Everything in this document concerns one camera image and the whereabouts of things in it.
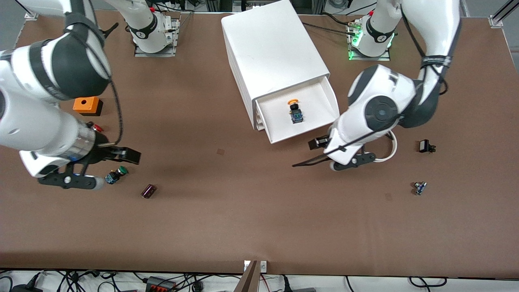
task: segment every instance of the robotic arm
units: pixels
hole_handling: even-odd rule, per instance
[[[111,82],[103,52],[105,36],[89,0],[50,1],[47,12],[65,15],[64,34],[54,40],[0,52],[0,144],[20,150],[29,173],[42,184],[98,189],[85,175],[102,160],[138,164],[140,153],[106,145],[108,139],[58,108],[60,101],[101,94]],[[83,165],[79,174],[74,165]],[[58,169],[66,166],[65,172]]]
[[[407,27],[409,22],[417,28],[427,51],[415,42],[422,56],[418,79],[382,65],[371,66],[357,76],[348,93],[348,110],[330,127],[328,135],[309,142],[311,149],[324,148],[323,156],[333,160],[333,170],[384,161],[373,153],[358,151],[364,144],[390,135],[392,156],[396,151],[392,128],[417,127],[433,116],[461,28],[459,15],[458,0],[378,0],[373,15],[360,20],[356,47],[366,56],[384,53],[402,17]],[[315,164],[308,162],[294,166]]]

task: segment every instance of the black clamp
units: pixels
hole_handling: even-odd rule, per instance
[[[86,26],[98,38],[99,42],[101,43],[101,47],[104,47],[104,35],[98,26],[90,19],[86,18],[83,14],[76,12],[65,13],[65,28],[72,24],[82,24]]]
[[[390,38],[393,35],[394,32],[394,29],[387,33],[382,33],[374,29],[373,26],[371,26],[371,18],[368,18],[366,22],[366,29],[370,36],[372,36],[373,39],[375,39],[375,42],[379,44],[385,42],[388,38]]]
[[[422,58],[422,63],[420,65],[420,69],[426,66],[436,65],[436,66],[445,66],[450,68],[450,63],[452,62],[451,56],[442,56],[442,55],[433,55],[433,56],[425,56]]]

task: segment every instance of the wire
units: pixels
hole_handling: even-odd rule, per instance
[[[413,278],[420,279],[420,281],[422,281],[423,285],[418,285],[415,282],[413,282]],[[426,288],[427,292],[431,292],[431,288],[438,288],[438,287],[445,286],[445,284],[447,284],[447,278],[441,278],[441,279],[443,279],[443,282],[436,284],[436,285],[427,284],[427,282],[425,282],[424,278],[419,277],[419,276],[409,277],[409,282],[411,283],[411,285],[413,285],[415,287]]]
[[[32,15],[32,12],[30,12],[25,6],[23,6],[20,2],[18,2],[18,0],[15,0],[15,2],[18,3],[18,5],[20,5],[20,7],[22,7],[23,10],[25,10],[25,12],[27,12],[27,14]]]
[[[338,31],[338,30],[334,30],[334,29],[324,28],[322,26],[318,26],[318,25],[314,25],[314,24],[310,24],[310,23],[306,23],[306,22],[301,22],[301,23],[304,24],[304,25],[307,25],[307,26],[311,26],[313,28],[318,28],[318,29],[322,29],[322,30],[326,30],[326,31],[332,31],[332,32],[337,32],[337,33],[344,33],[344,34],[347,34],[347,35],[355,35],[352,32],[345,32],[345,31]]]
[[[137,275],[137,273],[135,273],[135,272],[132,272],[132,273],[133,273],[137,278],[139,278],[139,280],[141,280],[141,281],[144,282],[144,278],[139,277],[139,275]]]
[[[10,284],[9,284],[9,292],[11,292],[12,291],[12,278],[9,277],[9,276],[2,276],[2,277],[0,277],[0,280],[2,280],[2,279],[8,279],[9,280],[9,282],[10,282]]]
[[[331,19],[333,19],[333,21],[337,22],[338,24],[348,25],[347,22],[342,22],[342,21],[338,20],[337,18],[335,18],[335,16],[331,15],[331,14],[328,13],[328,12],[322,12],[321,15],[329,16]]]
[[[359,11],[359,10],[364,9],[364,8],[368,8],[368,7],[373,6],[373,5],[375,5],[375,4],[377,4],[377,3],[376,3],[376,2],[375,2],[375,3],[371,3],[371,4],[369,4],[369,5],[366,5],[366,6],[364,6],[364,7],[361,7],[361,8],[359,8],[359,9],[355,9],[354,11],[350,11],[350,12],[344,14],[344,15],[345,15],[345,16],[346,16],[346,15],[350,15],[350,14],[352,14],[352,13],[355,13],[355,12],[357,12],[357,11]],[[347,8],[344,8],[343,10],[341,10],[341,11],[339,11],[339,12],[336,12],[336,13],[334,13],[334,14],[337,15],[338,13],[341,13],[341,12],[343,12],[343,11],[346,10],[346,9],[347,9]]]
[[[112,282],[109,282],[109,281],[105,281],[105,282],[103,282],[103,283],[99,284],[99,286],[98,286],[98,292],[99,292],[99,289],[101,288],[101,286],[102,286],[103,284],[110,284],[110,285],[112,285],[112,286],[113,286],[113,288],[114,288],[114,292],[116,292],[116,291],[117,291],[117,290],[115,289],[115,286],[114,286],[114,284],[112,284]]]
[[[80,44],[82,44],[86,49],[90,50],[90,52],[94,55],[94,57],[97,60],[97,62],[101,65],[101,68],[103,69],[104,74],[106,74],[106,76],[108,78],[108,83],[110,83],[110,85],[112,87],[112,92],[114,93],[115,107],[117,109],[117,117],[119,119],[119,135],[117,137],[117,140],[115,140],[115,142],[99,144],[98,147],[103,148],[103,147],[115,146],[115,145],[119,144],[119,142],[121,142],[122,132],[124,130],[124,124],[123,124],[123,121],[122,121],[122,110],[121,110],[121,104],[120,104],[120,101],[119,101],[119,94],[117,94],[117,89],[115,87],[115,83],[114,83],[114,81],[112,79],[112,76],[109,74],[108,69],[105,67],[103,62],[101,62],[101,58],[98,56],[98,54],[92,49],[92,47],[88,43],[86,43],[81,38],[79,38],[76,35],[76,32],[74,32],[72,30],[69,30],[69,29],[64,29],[63,32],[64,33],[65,32],[70,33],[70,35],[73,38],[75,38],[76,41],[78,41]]]
[[[117,287],[117,284],[115,284],[114,277],[112,277],[112,283],[114,284],[114,288],[117,290],[117,292],[121,292],[121,289],[119,289],[119,287]]]
[[[314,158],[310,158],[310,159],[308,159],[308,160],[305,160],[305,161],[303,161],[303,162],[300,162],[300,163],[297,163],[297,164],[293,164],[292,167],[299,167],[299,166],[312,166],[312,165],[315,165],[315,164],[318,164],[318,163],[321,163],[321,162],[328,161],[328,160],[330,160],[330,158],[327,157],[329,154],[332,154],[332,153],[334,153],[334,152],[336,152],[336,151],[342,150],[342,149],[344,149],[345,147],[348,147],[348,146],[350,146],[350,145],[352,145],[352,144],[355,144],[355,143],[357,143],[357,142],[359,142],[359,141],[361,141],[361,140],[363,140],[363,139],[365,139],[365,138],[367,138],[367,137],[373,135],[374,133],[380,132],[380,131],[386,129],[387,127],[390,127],[391,125],[393,125],[394,123],[396,123],[397,121],[399,121],[401,118],[402,118],[402,116],[400,116],[400,115],[396,115],[395,118],[392,119],[391,122],[385,124],[385,125],[382,126],[381,128],[379,128],[379,129],[377,129],[377,130],[373,130],[372,132],[369,132],[369,133],[367,133],[366,135],[364,135],[364,136],[362,136],[362,137],[360,137],[360,138],[357,138],[357,139],[355,139],[355,140],[353,140],[353,141],[351,141],[351,142],[348,142],[348,143],[346,143],[346,144],[344,144],[344,145],[342,145],[342,146],[339,146],[339,147],[333,149],[332,151],[326,152],[325,154],[321,154],[321,155],[318,155],[318,156],[316,156],[316,157],[314,157]]]
[[[373,162],[384,162],[384,161],[390,160],[394,156],[394,154],[397,152],[397,148],[398,148],[397,137],[393,133],[392,130],[389,130],[388,134],[389,134],[389,139],[391,139],[391,144],[393,144],[393,148],[391,149],[391,154],[389,154],[389,156],[387,156],[385,158],[375,158],[375,160]]]
[[[402,12],[402,20],[404,21],[404,25],[405,25],[405,28],[407,29],[407,31],[409,32],[409,35],[411,36],[411,39],[413,40],[413,43],[415,44],[415,47],[416,49],[418,50],[418,53],[420,54],[420,57],[424,58],[425,57],[425,52],[424,50],[420,47],[420,44],[418,43],[418,41],[416,40],[416,37],[415,35],[413,34],[413,31],[411,30],[411,27],[409,26],[409,22],[407,20],[407,17],[405,16],[404,14],[404,10],[402,9],[402,4],[400,4],[400,11]],[[438,95],[444,95],[447,93],[447,91],[449,90],[449,84],[447,83],[447,81],[443,78],[442,74],[439,73],[438,71],[436,71],[436,69],[434,68],[434,65],[433,64],[429,64],[429,65],[425,65],[423,68],[426,68],[426,67],[429,67],[431,69],[431,71],[433,71],[437,76],[438,76],[438,80],[440,81],[440,84],[443,84],[444,86],[444,89],[442,92],[438,93]],[[425,73],[424,73],[424,79],[425,79],[425,76],[427,74],[427,69],[425,70]]]
[[[353,288],[351,288],[350,279],[348,278],[348,276],[345,276],[345,277],[346,277],[346,283],[348,283],[348,288],[350,289],[351,292],[355,292],[355,291],[353,291]]]
[[[168,7],[168,6],[164,5],[164,4],[159,4],[158,3],[159,1],[155,1],[155,0],[148,0],[148,1],[150,1],[151,3],[153,3],[153,4],[157,5],[157,6],[161,6],[163,8],[174,10],[174,11],[190,11],[190,12],[195,12],[192,9],[176,9],[176,8]]]
[[[263,283],[265,283],[265,287],[267,287],[267,292],[270,292],[270,288],[268,288],[267,280],[263,275],[261,275],[261,278],[263,279]]]

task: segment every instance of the orange box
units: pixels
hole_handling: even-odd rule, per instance
[[[84,116],[100,116],[103,109],[103,101],[97,96],[79,97],[74,101],[72,109]]]

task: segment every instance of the brown mat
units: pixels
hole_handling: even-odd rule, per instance
[[[117,184],[98,192],[39,185],[16,151],[0,149],[0,267],[236,273],[243,260],[262,259],[275,274],[519,277],[519,78],[501,30],[464,19],[434,118],[396,128],[393,159],[332,172],[291,167],[321,153],[306,142],[326,128],[274,145],[253,131],[227,61],[224,16],[191,16],[169,59],[134,58],[124,26],[108,38],[121,145],[143,153]],[[103,28],[122,23],[116,12],[98,17]],[[62,23],[27,22],[19,46],[58,37]],[[418,53],[398,29],[383,64],[416,77]],[[353,79],[373,63],[348,61],[342,35],[308,31],[343,112]],[[111,96],[91,120],[115,139]],[[418,153],[422,139],[438,151]],[[379,139],[368,149],[382,156],[390,147]],[[117,166],[99,163],[89,174]],[[423,196],[413,195],[415,181],[428,182]],[[145,200],[149,183],[159,190]]]

